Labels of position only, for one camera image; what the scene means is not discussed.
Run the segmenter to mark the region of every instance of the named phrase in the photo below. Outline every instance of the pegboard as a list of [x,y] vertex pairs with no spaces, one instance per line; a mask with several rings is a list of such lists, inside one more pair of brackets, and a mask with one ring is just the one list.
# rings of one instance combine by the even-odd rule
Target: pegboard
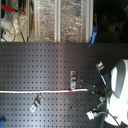
[[[127,44],[0,43],[0,89],[58,90],[70,88],[70,71],[80,80],[104,87],[95,68],[99,61],[110,71],[128,59]],[[98,128],[86,111],[99,104],[89,92],[41,94],[44,101],[35,113],[29,108],[38,94],[0,94],[3,128]],[[105,123],[105,128],[113,128]]]

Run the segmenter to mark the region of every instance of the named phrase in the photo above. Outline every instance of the white cable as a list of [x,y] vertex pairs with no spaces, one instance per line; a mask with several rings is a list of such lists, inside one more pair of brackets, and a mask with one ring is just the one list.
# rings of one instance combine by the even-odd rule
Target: white cable
[[66,92],[82,92],[82,91],[88,91],[87,89],[76,89],[76,90],[58,90],[58,91],[51,91],[51,90],[42,90],[42,91],[3,91],[0,90],[0,93],[13,93],[13,94],[24,94],[24,93],[66,93]]

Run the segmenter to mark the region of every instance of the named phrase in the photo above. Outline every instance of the bracket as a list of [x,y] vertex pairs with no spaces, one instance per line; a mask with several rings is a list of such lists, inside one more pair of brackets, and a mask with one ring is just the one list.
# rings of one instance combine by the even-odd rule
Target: bracket
[[39,95],[34,101],[34,104],[31,106],[30,111],[34,113],[36,109],[41,105],[42,101],[43,101],[43,97]]
[[71,71],[70,89],[76,89],[76,71]]

